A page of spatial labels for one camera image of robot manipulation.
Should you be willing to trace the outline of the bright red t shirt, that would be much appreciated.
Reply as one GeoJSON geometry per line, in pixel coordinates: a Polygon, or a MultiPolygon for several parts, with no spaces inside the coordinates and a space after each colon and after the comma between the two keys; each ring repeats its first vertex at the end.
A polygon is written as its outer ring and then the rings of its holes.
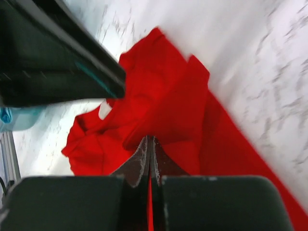
{"type": "Polygon", "coordinates": [[[123,99],[76,116],[62,153],[77,176],[108,175],[156,137],[167,156],[190,175],[257,175],[278,189],[297,231],[308,217],[208,89],[210,73],[195,57],[184,59],[154,28],[119,59],[126,76],[123,99]]]}

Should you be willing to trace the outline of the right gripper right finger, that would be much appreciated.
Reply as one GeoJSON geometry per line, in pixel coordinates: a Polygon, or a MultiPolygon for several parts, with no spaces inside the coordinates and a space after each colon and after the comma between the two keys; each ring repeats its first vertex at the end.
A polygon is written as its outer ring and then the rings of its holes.
{"type": "Polygon", "coordinates": [[[161,185],[163,176],[188,176],[189,174],[177,165],[164,151],[156,137],[151,141],[150,165],[152,183],[161,185]]]}

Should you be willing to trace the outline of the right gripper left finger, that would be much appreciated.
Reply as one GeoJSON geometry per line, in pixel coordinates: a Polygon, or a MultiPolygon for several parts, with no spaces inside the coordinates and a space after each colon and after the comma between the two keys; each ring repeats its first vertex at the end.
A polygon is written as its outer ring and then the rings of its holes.
{"type": "Polygon", "coordinates": [[[116,169],[111,176],[124,179],[127,188],[147,188],[150,165],[149,136],[142,138],[133,155],[116,169]]]}

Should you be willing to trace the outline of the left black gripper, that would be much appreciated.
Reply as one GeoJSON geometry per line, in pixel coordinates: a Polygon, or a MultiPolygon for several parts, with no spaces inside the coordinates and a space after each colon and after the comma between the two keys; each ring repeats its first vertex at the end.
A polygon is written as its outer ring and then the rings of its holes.
{"type": "Polygon", "coordinates": [[[63,1],[1,1],[1,106],[122,98],[125,79],[63,1]]]}

